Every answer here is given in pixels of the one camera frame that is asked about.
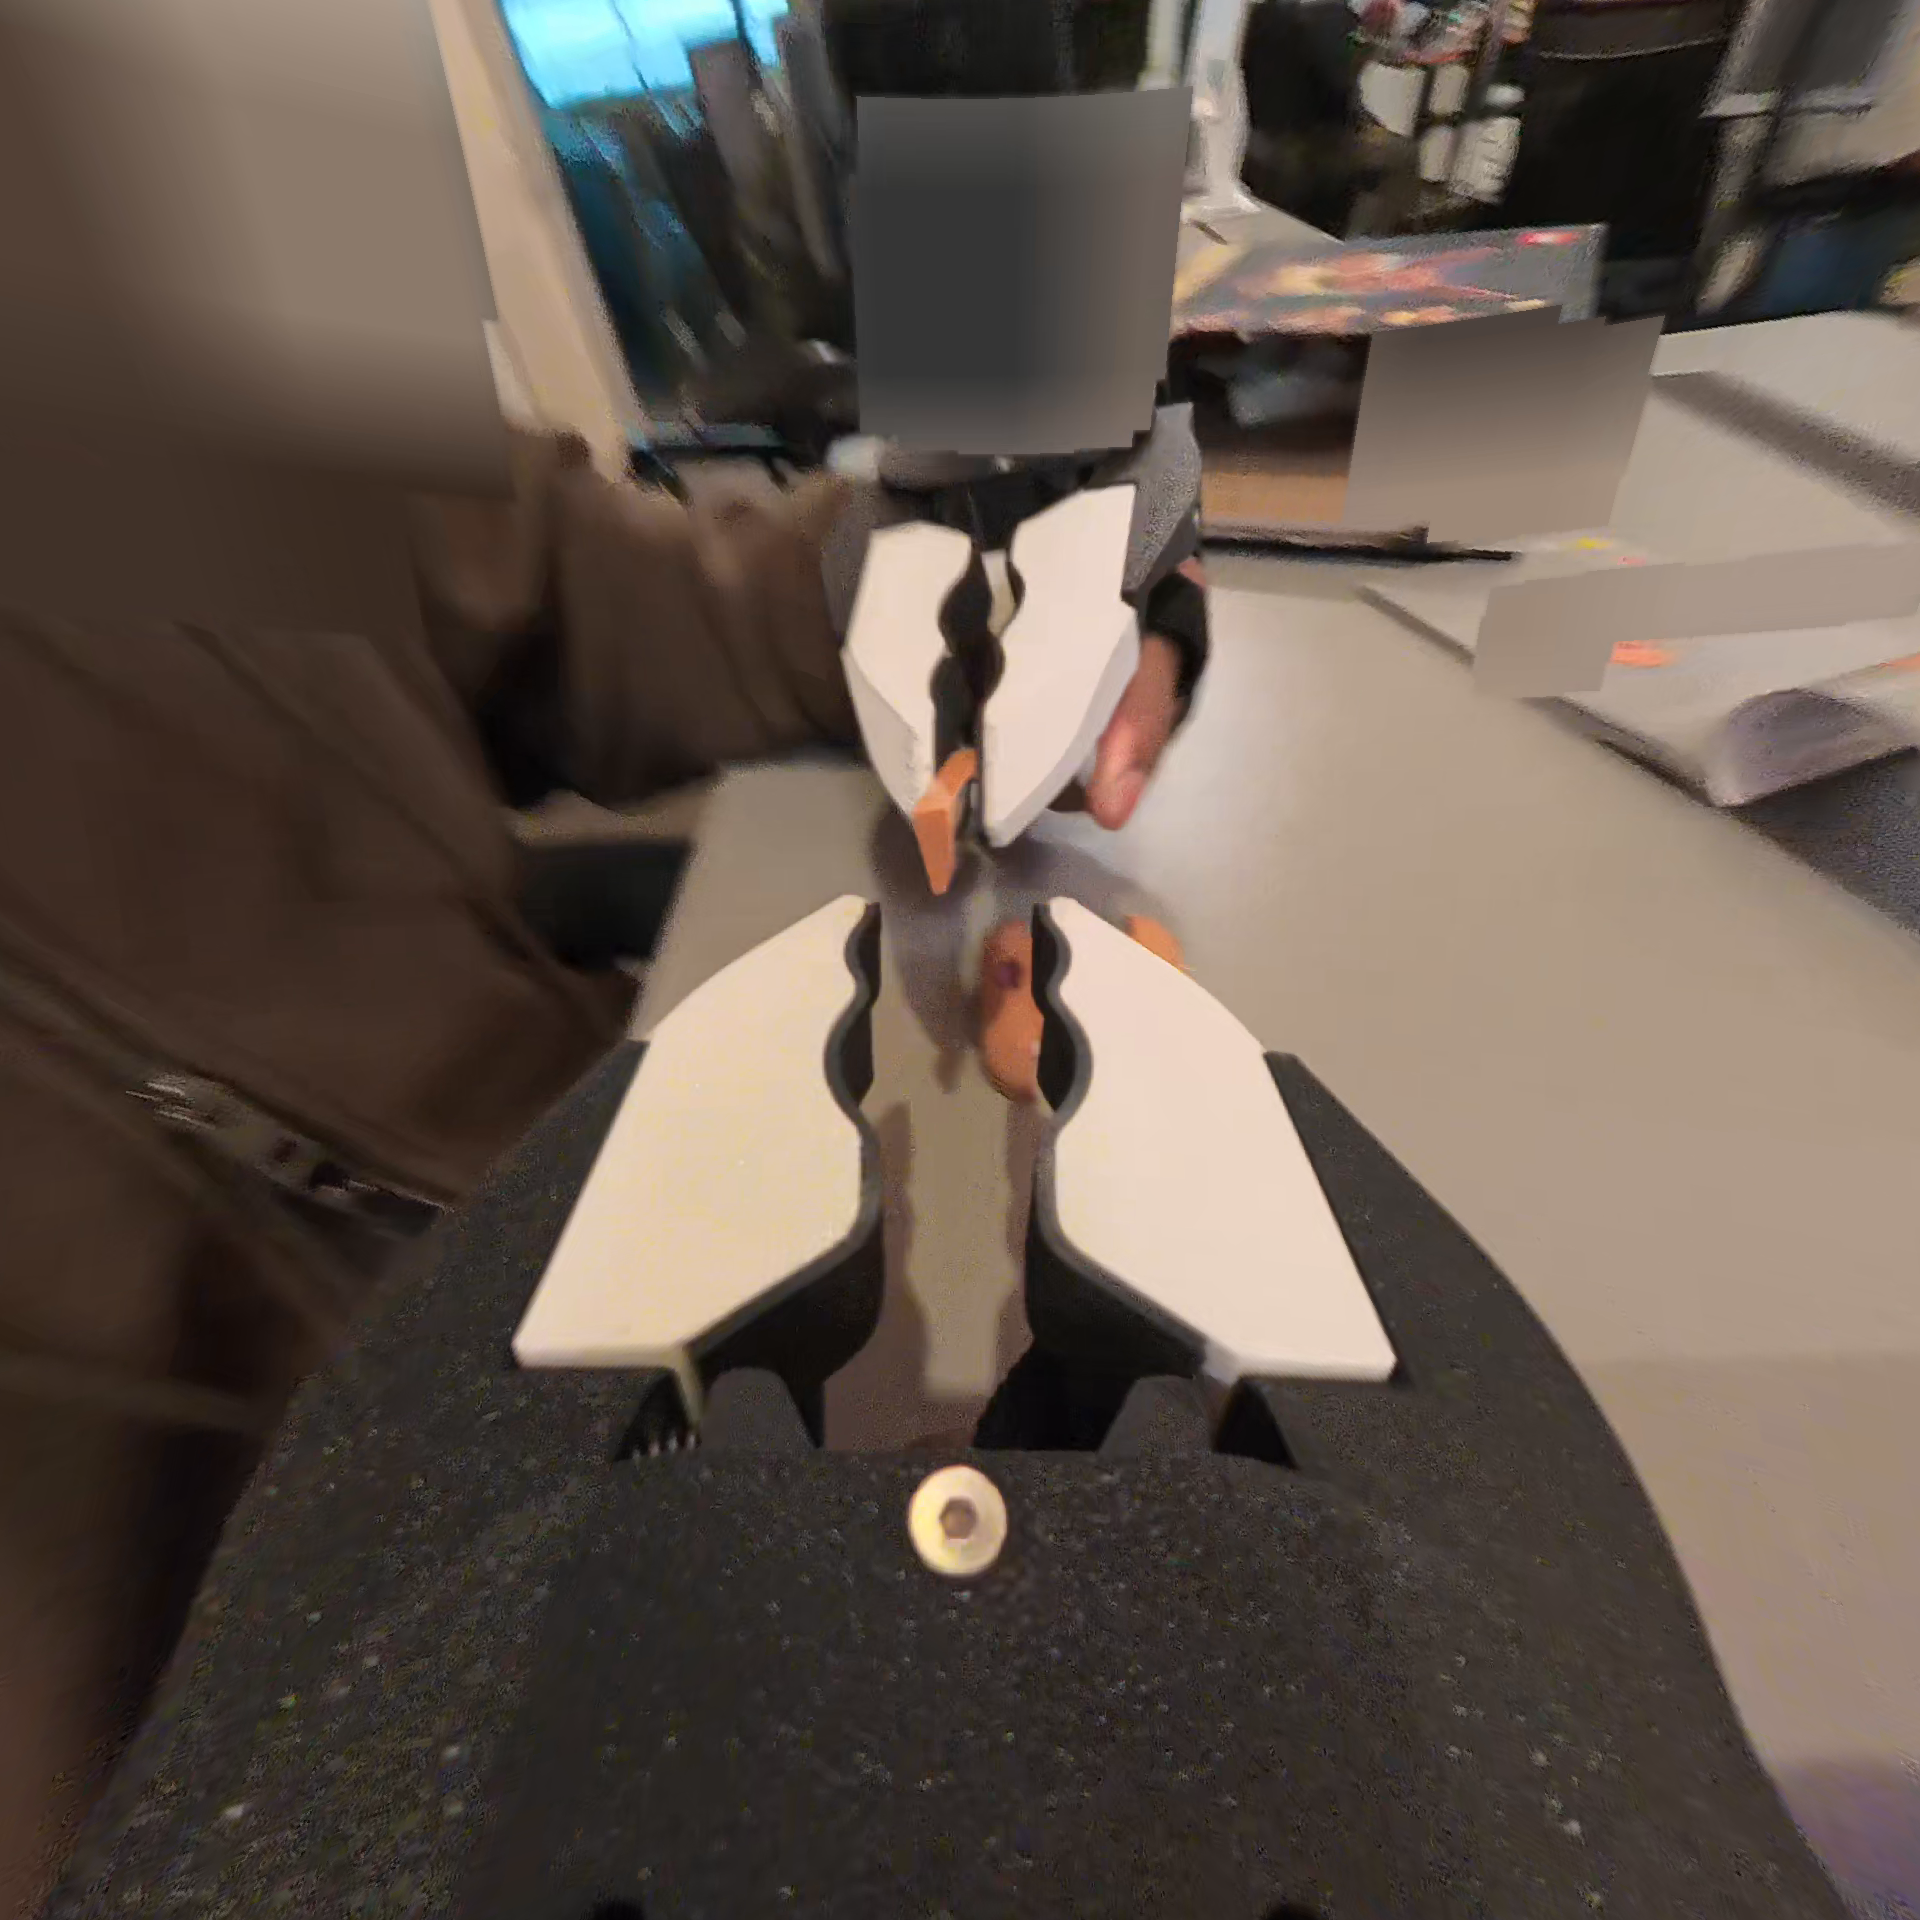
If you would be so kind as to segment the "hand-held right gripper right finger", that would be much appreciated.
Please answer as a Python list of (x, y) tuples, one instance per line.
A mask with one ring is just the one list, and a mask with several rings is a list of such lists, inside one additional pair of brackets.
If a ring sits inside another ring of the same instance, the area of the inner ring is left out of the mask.
[(1378, 1385), (1396, 1353), (1254, 1033), (1091, 907), (1034, 912), (1037, 1345), (1126, 1376)]

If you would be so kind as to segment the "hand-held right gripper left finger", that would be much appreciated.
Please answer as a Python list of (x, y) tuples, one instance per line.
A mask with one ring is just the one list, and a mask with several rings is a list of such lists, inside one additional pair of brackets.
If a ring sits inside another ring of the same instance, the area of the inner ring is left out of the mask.
[(517, 1364), (832, 1376), (883, 1297), (881, 907), (840, 897), (748, 950), (640, 1047)]

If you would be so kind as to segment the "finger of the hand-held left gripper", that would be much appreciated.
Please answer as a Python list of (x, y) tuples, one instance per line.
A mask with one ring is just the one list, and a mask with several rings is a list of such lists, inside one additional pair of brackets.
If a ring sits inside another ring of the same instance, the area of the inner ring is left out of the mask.
[(845, 673), (870, 769), (904, 814), (978, 753), (992, 683), (992, 585), (974, 543), (868, 543)]
[(1024, 520), (1005, 547), (1014, 611), (978, 715), (978, 824), (1013, 846), (1086, 772), (1139, 666), (1124, 598), (1136, 487), (1091, 487)]

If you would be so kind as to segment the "small orange lego brick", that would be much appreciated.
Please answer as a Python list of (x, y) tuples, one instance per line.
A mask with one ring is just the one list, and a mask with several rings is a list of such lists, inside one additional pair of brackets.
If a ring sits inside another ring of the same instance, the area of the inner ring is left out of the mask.
[(934, 898), (948, 897), (970, 859), (978, 779), (978, 748), (957, 748), (939, 761), (910, 810), (921, 872)]

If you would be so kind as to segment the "brown lego assembly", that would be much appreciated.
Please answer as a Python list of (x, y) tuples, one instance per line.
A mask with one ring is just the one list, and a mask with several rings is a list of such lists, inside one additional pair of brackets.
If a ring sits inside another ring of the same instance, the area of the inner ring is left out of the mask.
[(1180, 1102), (1209, 1033), (1184, 950), (1155, 919), (1054, 897), (982, 946), (978, 1055), (1009, 1098), (1096, 1123)]

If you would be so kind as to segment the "person's left forearm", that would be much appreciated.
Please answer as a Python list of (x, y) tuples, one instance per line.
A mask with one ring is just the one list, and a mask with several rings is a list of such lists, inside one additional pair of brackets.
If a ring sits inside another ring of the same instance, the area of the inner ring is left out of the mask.
[(681, 498), (509, 432), (509, 484), (412, 496), (425, 643), (496, 793), (645, 802), (738, 763), (852, 753), (829, 598), (857, 492), (717, 475)]

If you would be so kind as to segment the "printed lego set box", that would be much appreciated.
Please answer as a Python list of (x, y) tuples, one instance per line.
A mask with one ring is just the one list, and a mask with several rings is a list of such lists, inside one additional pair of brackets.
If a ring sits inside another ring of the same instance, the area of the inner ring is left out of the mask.
[(1173, 340), (1362, 338), (1516, 313), (1589, 320), (1604, 225), (1209, 243), (1173, 284)]

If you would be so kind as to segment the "lego instruction booklet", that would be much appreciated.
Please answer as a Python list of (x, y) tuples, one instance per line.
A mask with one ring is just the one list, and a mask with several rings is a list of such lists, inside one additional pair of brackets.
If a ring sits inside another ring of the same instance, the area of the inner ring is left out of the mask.
[(1916, 748), (1913, 543), (1678, 562), (1584, 536), (1360, 594), (1716, 810)]

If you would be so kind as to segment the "person's left hand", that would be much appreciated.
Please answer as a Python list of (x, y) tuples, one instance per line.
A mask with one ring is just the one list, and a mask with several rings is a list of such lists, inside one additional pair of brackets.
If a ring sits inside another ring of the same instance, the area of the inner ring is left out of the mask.
[(1184, 720), (1184, 654), (1156, 633), (1141, 638), (1136, 673), (1105, 727), (1083, 779), (1083, 812), (1105, 833), (1133, 822)]

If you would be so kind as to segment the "brown hooded jacket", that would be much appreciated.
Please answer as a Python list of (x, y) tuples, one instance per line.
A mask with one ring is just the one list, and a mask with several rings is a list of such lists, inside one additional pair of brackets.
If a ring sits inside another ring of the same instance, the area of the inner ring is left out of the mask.
[(633, 990), (507, 810), (725, 754), (602, 623), (477, 690), (355, 635), (4, 616), (4, 1915), (40, 1915), (291, 1400)]

